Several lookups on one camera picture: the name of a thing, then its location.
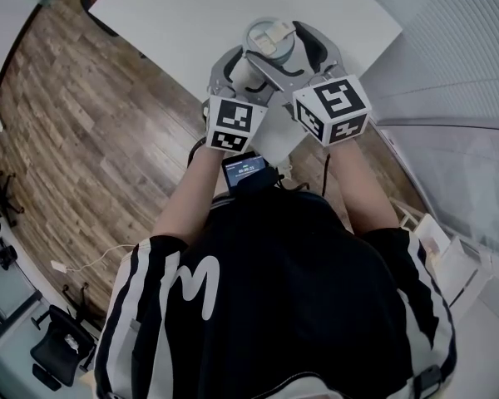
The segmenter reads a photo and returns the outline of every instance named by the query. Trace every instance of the white table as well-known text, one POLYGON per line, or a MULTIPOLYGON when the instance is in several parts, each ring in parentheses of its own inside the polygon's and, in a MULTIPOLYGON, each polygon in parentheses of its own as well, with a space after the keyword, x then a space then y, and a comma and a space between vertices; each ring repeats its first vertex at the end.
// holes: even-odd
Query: white table
MULTIPOLYGON (((374 0, 97 0, 91 13, 201 101, 208 97, 211 67, 241 43, 257 17, 318 28, 340 48, 346 71, 357 76, 401 32, 374 0)), ((270 112, 252 146, 276 165, 306 133, 285 111, 270 112)))

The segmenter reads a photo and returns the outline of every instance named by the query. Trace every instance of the person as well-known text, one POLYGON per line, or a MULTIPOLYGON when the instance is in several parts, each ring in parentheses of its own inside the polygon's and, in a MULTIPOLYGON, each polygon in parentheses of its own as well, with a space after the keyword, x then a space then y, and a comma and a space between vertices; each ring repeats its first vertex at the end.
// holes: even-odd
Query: person
POLYGON ((210 210, 224 153, 197 150, 117 274, 99 397, 424 398, 447 383, 455 330, 423 246, 355 140, 329 153, 355 235, 309 192, 210 210))

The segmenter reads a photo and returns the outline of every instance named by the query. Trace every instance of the phone screen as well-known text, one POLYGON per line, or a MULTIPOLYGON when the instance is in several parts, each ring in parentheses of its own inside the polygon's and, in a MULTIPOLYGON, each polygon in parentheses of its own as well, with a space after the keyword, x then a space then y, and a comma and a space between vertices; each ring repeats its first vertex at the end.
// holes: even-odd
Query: phone screen
POLYGON ((235 187, 244 177, 248 177, 265 167, 264 158, 260 155, 226 165, 225 177, 227 178, 228 186, 230 188, 235 187))

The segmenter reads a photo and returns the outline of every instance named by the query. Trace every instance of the black t-shirt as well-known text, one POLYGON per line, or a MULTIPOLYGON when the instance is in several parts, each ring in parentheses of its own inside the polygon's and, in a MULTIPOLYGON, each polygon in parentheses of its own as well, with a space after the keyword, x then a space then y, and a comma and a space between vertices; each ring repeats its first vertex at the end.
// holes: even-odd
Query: black t-shirt
POLYGON ((191 247, 153 237, 122 265, 98 395, 413 397, 420 372, 437 365, 445 381, 456 364, 424 264, 413 234, 356 237, 316 195, 237 199, 191 247))

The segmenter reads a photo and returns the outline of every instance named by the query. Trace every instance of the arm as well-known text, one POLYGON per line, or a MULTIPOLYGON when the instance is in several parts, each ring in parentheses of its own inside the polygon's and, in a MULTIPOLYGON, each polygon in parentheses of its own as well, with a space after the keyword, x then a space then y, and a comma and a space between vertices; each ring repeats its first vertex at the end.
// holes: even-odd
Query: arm
POLYGON ((215 193, 224 152, 201 146, 156 222, 153 235, 190 244, 203 229, 215 193))
POLYGON ((399 227, 398 217, 355 140, 329 148, 330 169, 340 184, 355 234, 399 227))

